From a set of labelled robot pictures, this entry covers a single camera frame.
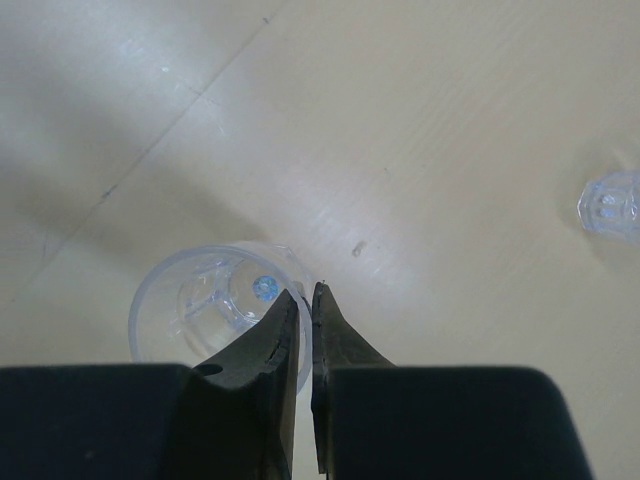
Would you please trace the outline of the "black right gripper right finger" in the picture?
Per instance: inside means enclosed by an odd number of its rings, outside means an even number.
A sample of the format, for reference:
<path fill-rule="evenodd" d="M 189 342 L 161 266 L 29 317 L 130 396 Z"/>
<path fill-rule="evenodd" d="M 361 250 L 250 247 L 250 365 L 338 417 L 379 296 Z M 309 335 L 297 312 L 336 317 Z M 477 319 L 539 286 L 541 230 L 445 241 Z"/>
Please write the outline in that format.
<path fill-rule="evenodd" d="M 592 477 L 565 399 L 543 372 L 397 366 L 346 321 L 324 283 L 311 321 L 311 410 L 325 477 Z"/>

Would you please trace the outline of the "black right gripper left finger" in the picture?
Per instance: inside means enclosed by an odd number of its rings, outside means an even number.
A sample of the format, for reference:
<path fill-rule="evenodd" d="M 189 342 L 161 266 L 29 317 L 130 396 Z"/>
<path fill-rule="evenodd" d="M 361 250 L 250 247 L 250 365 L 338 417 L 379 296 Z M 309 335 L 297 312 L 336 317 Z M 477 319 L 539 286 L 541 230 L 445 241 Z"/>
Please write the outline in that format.
<path fill-rule="evenodd" d="M 5 479 L 288 479 L 299 308 L 281 294 L 203 363 L 1 372 Z"/>

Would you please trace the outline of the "small clear glass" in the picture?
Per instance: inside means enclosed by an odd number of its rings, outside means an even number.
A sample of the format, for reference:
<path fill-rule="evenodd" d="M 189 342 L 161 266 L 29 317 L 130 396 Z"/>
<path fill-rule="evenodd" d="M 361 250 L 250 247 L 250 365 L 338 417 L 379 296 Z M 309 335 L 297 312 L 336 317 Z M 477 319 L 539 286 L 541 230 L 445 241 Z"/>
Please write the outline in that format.
<path fill-rule="evenodd" d="M 639 244 L 639 171 L 618 171 L 588 182 L 577 203 L 589 232 Z"/>
<path fill-rule="evenodd" d="M 299 305 L 297 386 L 312 369 L 312 277 L 287 246 L 241 241 L 181 250 L 156 265 L 138 287 L 128 339 L 138 363 L 195 366 L 258 324 L 288 291 Z"/>

